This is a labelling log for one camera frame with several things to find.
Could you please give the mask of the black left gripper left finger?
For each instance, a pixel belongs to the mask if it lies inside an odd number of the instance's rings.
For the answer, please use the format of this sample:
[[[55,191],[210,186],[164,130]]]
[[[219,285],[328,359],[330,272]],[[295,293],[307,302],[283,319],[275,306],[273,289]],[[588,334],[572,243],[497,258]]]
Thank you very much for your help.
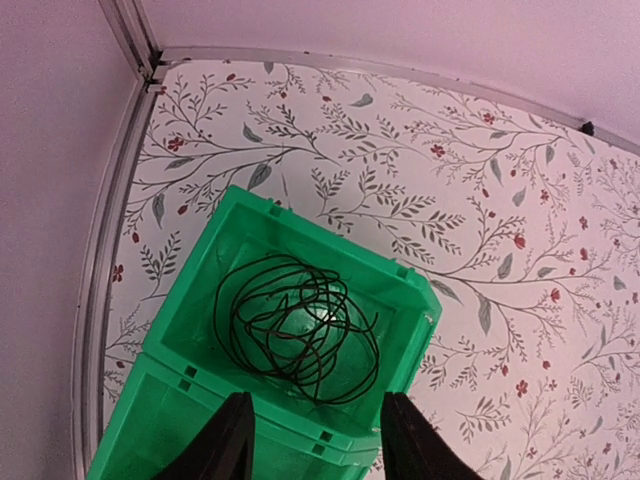
[[[189,445],[153,480],[251,479],[254,407],[248,392],[232,393]]]

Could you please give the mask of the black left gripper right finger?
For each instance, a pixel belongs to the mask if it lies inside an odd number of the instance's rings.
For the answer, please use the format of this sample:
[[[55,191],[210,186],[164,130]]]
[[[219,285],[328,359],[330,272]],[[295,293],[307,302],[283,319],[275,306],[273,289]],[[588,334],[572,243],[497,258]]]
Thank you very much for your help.
[[[386,479],[480,479],[446,444],[406,394],[385,393],[380,427]]]

